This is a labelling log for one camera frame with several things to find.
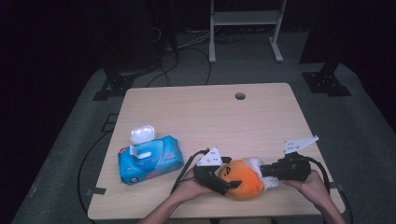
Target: white metal frame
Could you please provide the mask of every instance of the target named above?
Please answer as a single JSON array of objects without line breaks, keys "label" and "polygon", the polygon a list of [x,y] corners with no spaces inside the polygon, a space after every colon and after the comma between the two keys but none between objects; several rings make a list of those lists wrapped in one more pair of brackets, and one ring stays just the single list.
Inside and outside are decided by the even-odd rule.
[{"label": "white metal frame", "polygon": [[215,0],[210,1],[210,39],[209,39],[209,61],[216,62],[215,52],[215,26],[217,25],[262,25],[274,24],[276,26],[274,36],[269,37],[271,48],[276,57],[277,62],[283,62],[283,57],[277,46],[277,38],[279,35],[280,25],[285,13],[287,0],[282,0],[280,10],[266,11],[231,11],[216,12]]}]

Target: dark background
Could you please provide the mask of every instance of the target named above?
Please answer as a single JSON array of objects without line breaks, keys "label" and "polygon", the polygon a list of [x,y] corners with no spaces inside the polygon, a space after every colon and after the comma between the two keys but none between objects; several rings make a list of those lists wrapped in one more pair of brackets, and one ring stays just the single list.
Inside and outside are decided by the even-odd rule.
[{"label": "dark background", "polygon": [[[155,21],[155,11],[164,8],[145,12],[141,10],[147,6],[145,1],[94,2],[0,3],[2,221],[14,217],[82,89],[102,67],[104,53],[117,52],[112,56],[119,54],[129,64],[143,68],[155,63],[149,25]],[[228,3],[216,2],[218,8],[226,8]],[[177,16],[173,20],[179,31],[208,28],[209,1],[174,3]],[[231,6],[267,9],[276,7],[276,1],[231,1]],[[289,0],[282,24],[288,32],[312,28],[301,62],[322,63],[330,52],[338,55],[361,79],[393,130],[395,9],[390,1]]]}]

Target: orange plush toy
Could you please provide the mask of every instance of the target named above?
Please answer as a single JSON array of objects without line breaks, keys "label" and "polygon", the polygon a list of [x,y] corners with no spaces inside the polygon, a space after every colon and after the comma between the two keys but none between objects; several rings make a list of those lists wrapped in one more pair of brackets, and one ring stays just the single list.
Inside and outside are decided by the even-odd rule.
[{"label": "orange plush toy", "polygon": [[256,198],[269,188],[276,187],[277,178],[262,177],[261,165],[263,162],[257,157],[231,161],[223,165],[219,170],[219,178],[227,182],[242,180],[237,188],[228,189],[225,195],[238,201],[245,201]]}]

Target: wet wipes package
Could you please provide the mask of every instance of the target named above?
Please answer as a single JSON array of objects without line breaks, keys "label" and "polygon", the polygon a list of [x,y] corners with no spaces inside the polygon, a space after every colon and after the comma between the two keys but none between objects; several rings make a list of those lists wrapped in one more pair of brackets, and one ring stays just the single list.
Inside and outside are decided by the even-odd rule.
[{"label": "wet wipes package", "polygon": [[162,139],[124,147],[119,152],[121,182],[136,184],[175,171],[184,165],[177,139]]}]

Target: table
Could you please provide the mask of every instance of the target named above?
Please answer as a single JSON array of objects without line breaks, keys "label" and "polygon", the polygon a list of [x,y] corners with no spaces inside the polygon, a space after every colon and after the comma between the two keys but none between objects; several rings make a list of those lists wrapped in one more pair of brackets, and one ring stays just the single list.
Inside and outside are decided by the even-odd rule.
[{"label": "table", "polygon": [[[234,160],[257,156],[271,163],[284,157],[285,140],[313,136],[286,83],[130,89],[96,185],[106,192],[93,194],[89,218],[142,218],[169,195],[181,169],[132,186],[120,182],[117,154],[122,147],[131,145],[131,130],[144,124],[155,128],[156,138],[170,134],[178,139],[185,161],[198,150],[216,146],[222,156]],[[316,143],[301,154],[320,161],[327,170]],[[344,212],[345,206],[336,189],[332,189],[332,198]],[[246,202],[209,193],[182,204],[171,217],[312,214],[319,214],[312,203],[295,189],[280,185]]]},{"label": "table", "polygon": [[274,36],[269,37],[271,48],[276,61],[283,62],[282,54],[277,46],[277,37],[282,24],[287,0],[282,0],[279,10],[261,11],[215,11],[214,1],[210,1],[210,37],[209,37],[209,61],[216,62],[215,51],[215,26],[220,25],[275,25]]}]

